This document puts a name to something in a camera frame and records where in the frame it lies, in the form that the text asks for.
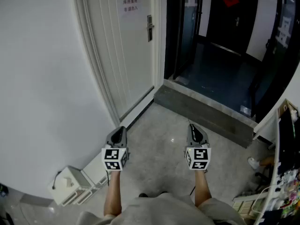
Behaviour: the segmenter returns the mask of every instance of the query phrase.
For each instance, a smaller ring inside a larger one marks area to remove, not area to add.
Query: forearm
[[[195,206],[211,198],[210,190],[203,170],[195,171]]]
[[[104,216],[107,214],[119,215],[122,212],[121,194],[120,194],[120,171],[114,171],[111,174],[111,180],[104,204]]]

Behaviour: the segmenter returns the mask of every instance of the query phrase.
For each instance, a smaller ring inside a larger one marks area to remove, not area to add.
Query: person's left arm
[[[118,216],[121,212],[120,171],[112,171],[104,204],[104,216]]]

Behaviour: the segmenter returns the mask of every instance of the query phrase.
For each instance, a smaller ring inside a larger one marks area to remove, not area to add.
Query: open glass door
[[[252,116],[260,122],[278,101],[299,63],[299,0],[277,0],[277,12],[263,67],[249,91]]]
[[[173,79],[194,61],[202,0],[180,0],[177,52]]]

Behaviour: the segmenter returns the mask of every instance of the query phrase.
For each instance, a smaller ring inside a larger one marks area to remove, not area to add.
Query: white sneaker
[[[248,163],[253,170],[256,170],[259,167],[259,161],[256,161],[253,157],[248,157]]]

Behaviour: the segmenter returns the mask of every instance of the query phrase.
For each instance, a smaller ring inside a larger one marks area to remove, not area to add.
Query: white door frame
[[[81,29],[83,43],[85,44],[85,50],[88,55],[90,65],[94,76],[97,80],[99,90],[104,98],[106,107],[110,113],[110,116],[116,127],[127,127],[140,112],[152,101],[155,92],[163,84],[164,81],[164,68],[165,68],[165,37],[166,37],[166,0],[152,0],[151,10],[154,14],[154,89],[146,95],[137,104],[128,115],[122,120],[119,119],[117,110],[113,103],[112,96],[109,92],[107,82],[105,80],[103,68],[97,52],[96,43],[91,28],[90,17],[88,12],[88,6],[86,0],[74,0],[77,11],[77,19]]]

